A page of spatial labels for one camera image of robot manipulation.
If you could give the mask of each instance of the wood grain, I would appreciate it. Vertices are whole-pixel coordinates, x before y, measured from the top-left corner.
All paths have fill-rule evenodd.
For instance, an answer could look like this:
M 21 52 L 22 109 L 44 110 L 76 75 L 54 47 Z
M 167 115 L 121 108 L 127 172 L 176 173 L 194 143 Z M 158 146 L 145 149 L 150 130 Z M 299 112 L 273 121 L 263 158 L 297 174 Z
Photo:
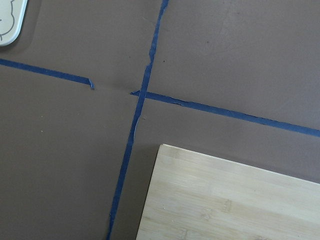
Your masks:
M 161 145 L 137 240 L 319 240 L 320 184 Z

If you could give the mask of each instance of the wooden board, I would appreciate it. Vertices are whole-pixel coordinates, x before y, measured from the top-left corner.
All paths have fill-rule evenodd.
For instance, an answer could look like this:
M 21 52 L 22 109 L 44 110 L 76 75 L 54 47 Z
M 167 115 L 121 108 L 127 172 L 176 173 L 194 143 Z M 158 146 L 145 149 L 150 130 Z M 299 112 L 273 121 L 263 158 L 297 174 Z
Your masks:
M 319 240 L 320 184 L 161 145 L 137 240 Z

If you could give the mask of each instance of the blue tape strip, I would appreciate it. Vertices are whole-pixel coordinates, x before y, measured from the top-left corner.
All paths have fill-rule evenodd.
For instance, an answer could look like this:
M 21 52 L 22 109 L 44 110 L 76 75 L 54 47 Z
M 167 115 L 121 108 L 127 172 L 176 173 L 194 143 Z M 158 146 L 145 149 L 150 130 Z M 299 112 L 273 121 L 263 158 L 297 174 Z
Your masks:
M 136 132 L 138 120 L 141 116 L 142 108 L 143 108 L 143 105 L 145 102 L 147 89 L 148 89 L 148 85 L 149 85 L 149 80 L 150 80 L 150 76 L 151 76 L 151 71 L 152 71 L 152 67 L 154 64 L 154 60 L 155 60 L 160 22 L 161 22 L 163 14 L 168 6 L 168 3 L 169 3 L 169 0 L 162 0 L 159 16 L 158 16 L 158 19 L 156 22 L 156 26 L 155 26 L 155 30 L 154 30 L 154 34 L 153 34 L 153 39 L 152 39 L 152 43 L 151 43 L 151 47 L 150 47 L 150 51 L 149 51 L 150 63 L 145 67 L 143 80 L 142 80 L 142 84 L 141 84 L 141 89 L 139 91 L 139 94 L 137 95 L 138 102 L 136 104 L 136 108 L 135 108 L 135 112 L 134 112 L 134 116 L 133 116 L 133 120 L 132 120 L 132 124 L 131 124 L 131 130 L 130 130 L 130 134 L 128 137 L 128 141 L 126 144 L 126 148 L 125 148 L 125 152 L 124 152 L 124 156 L 123 156 L 123 160 L 122 160 L 119 178 L 118 178 L 115 193 L 113 196 L 112 207 L 111 207 L 111 211 L 110 211 L 109 229 L 108 229 L 108 233 L 106 236 L 107 240 L 110 239 L 112 229 L 114 226 L 114 222 L 115 222 L 115 218 L 116 218 L 116 214 L 117 214 L 117 210 L 118 210 L 118 206 L 119 206 L 119 200 L 120 200 L 121 192 L 122 192 L 122 189 L 124 186 L 125 177 L 126 177 L 126 173 L 127 173 L 127 169 L 128 169 L 128 165 L 129 165 L 129 160 L 130 160 L 130 156 L 131 156 L 131 152 L 132 152 L 132 148 L 133 148 L 133 144 L 134 144 L 134 140 L 135 140 L 135 132 Z
M 138 96 L 140 94 L 140 91 L 135 91 L 131 93 L 134 96 Z M 160 95 L 157 93 L 153 92 L 147 92 L 146 96 L 147 99 L 152 99 L 168 104 L 177 104 L 182 107 L 186 108 L 191 108 L 191 109 L 196 109 L 208 113 L 213 113 L 213 114 L 218 114 L 234 119 L 240 119 L 256 124 L 262 124 L 262 125 L 267 125 L 270 127 L 278 128 L 278 129 L 284 129 L 296 133 L 301 133 L 301 134 L 306 134 L 306 135 L 311 135 L 315 137 L 320 137 L 320 130 L 314 129 L 314 128 L 309 128 L 305 126 L 299 126 L 299 125 L 294 125 L 286 122 L 281 122 L 281 121 L 275 121 L 267 118 L 262 118 L 262 117 L 257 117 L 257 116 L 252 116 L 248 115 L 239 111 L 232 111 L 224 108 L 219 108 L 215 106 L 209 106 L 209 105 L 204 105 L 201 103 L 193 102 L 193 101 L 183 101 L 180 99 L 176 99 L 170 96 L 165 96 L 165 95 Z
M 72 75 L 72 74 L 50 70 L 50 69 L 46 69 L 38 66 L 31 66 L 28 64 L 5 60 L 2 58 L 0 58 L 0 65 L 7 66 L 10 68 L 15 68 L 15 69 L 21 69 L 21 70 L 25 70 L 25 71 L 29 71 L 37 74 L 48 75 L 48 76 L 59 78 L 59 79 L 66 79 L 66 80 L 81 83 L 81 84 L 87 84 L 91 87 L 91 89 L 95 89 L 95 85 L 87 77 Z

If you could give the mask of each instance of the blue painter's tape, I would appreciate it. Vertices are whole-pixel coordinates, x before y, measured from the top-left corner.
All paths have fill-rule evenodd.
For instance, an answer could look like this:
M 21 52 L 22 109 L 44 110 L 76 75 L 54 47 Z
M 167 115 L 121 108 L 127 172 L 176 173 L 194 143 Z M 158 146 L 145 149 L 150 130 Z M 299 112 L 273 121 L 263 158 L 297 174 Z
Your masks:
M 141 116 L 142 108 L 144 106 L 144 102 L 145 102 L 145 98 L 146 98 L 146 94 L 147 94 L 147 89 L 148 89 L 148 85 L 149 85 L 149 81 L 150 81 L 151 71 L 152 71 L 152 67 L 154 64 L 154 60 L 155 60 L 160 23 L 161 23 L 162 16 L 168 6 L 168 3 L 169 3 L 169 0 L 162 0 L 159 16 L 158 16 L 155 30 L 154 30 L 154 34 L 153 34 L 151 47 L 149 50 L 150 63 L 145 67 L 143 80 L 142 80 L 142 84 L 141 84 L 141 89 L 139 91 L 139 94 L 137 95 L 138 102 L 136 104 L 136 108 L 135 108 L 135 112 L 134 112 L 134 116 L 133 116 L 133 120 L 132 120 L 132 124 L 131 124 L 130 134 L 129 134 L 128 141 L 127 141 L 127 144 L 125 147 L 125 152 L 123 155 L 120 174 L 119 174 L 118 182 L 116 184 L 116 189 L 115 189 L 115 193 L 114 193 L 113 200 L 112 200 L 109 229 L 108 229 L 108 233 L 106 236 L 107 240 L 109 240 L 111 238 L 111 233 L 112 233 L 112 229 L 114 226 L 114 222 L 115 222 L 115 218 L 116 218 L 116 214 L 117 214 L 117 210 L 118 210 L 118 206 L 119 206 L 119 200 L 120 200 L 121 192 L 122 192 L 122 189 L 124 186 L 125 177 L 126 177 L 126 173 L 127 173 L 127 169 L 128 169 L 128 165 L 129 165 L 129 161 L 130 161 L 130 156 L 131 156 L 131 152 L 132 152 L 132 148 L 133 148 L 133 144 L 134 144 L 134 140 L 135 140 L 135 132 L 136 132 L 139 118 Z
M 140 94 L 140 91 L 135 91 L 135 92 L 132 92 L 131 94 L 134 96 L 138 96 Z M 153 92 L 147 92 L 145 97 L 147 99 L 152 99 L 152 100 L 156 100 L 156 101 L 160 101 L 168 104 L 177 104 L 186 108 L 218 114 L 218 115 L 222 115 L 222 116 L 226 116 L 234 119 L 240 119 L 240 120 L 244 120 L 244 121 L 248 121 L 256 124 L 267 125 L 270 127 L 284 129 L 284 130 L 288 130 L 296 133 L 320 137 L 320 130 L 317 130 L 314 128 L 309 128 L 305 126 L 290 124 L 287 122 L 275 121 L 267 118 L 252 116 L 239 111 L 232 111 L 232 110 L 219 108 L 215 106 L 209 106 L 209 105 L 205 105 L 205 104 L 201 104 L 193 101 L 183 101 L 180 99 L 176 99 L 170 96 L 160 95 Z
M 37 74 L 43 74 L 43 75 L 47 75 L 47 76 L 51 76 L 59 79 L 65 79 L 65 80 L 69 80 L 69 81 L 73 81 L 81 84 L 87 84 L 91 87 L 91 89 L 95 89 L 95 85 L 87 77 L 72 75 L 69 73 L 50 70 L 50 69 L 46 69 L 38 66 L 31 66 L 28 64 L 5 60 L 2 58 L 0 58 L 0 65 L 7 66 L 10 68 L 15 68 L 15 69 L 21 69 L 21 70 L 25 70 L 25 71 L 29 71 Z

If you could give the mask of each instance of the light wood board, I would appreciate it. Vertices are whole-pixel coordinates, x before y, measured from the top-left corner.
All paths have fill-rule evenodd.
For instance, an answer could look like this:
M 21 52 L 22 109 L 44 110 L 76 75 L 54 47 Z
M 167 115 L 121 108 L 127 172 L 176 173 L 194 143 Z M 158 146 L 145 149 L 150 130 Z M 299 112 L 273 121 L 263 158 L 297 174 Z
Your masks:
M 137 240 L 319 240 L 320 184 L 161 145 Z

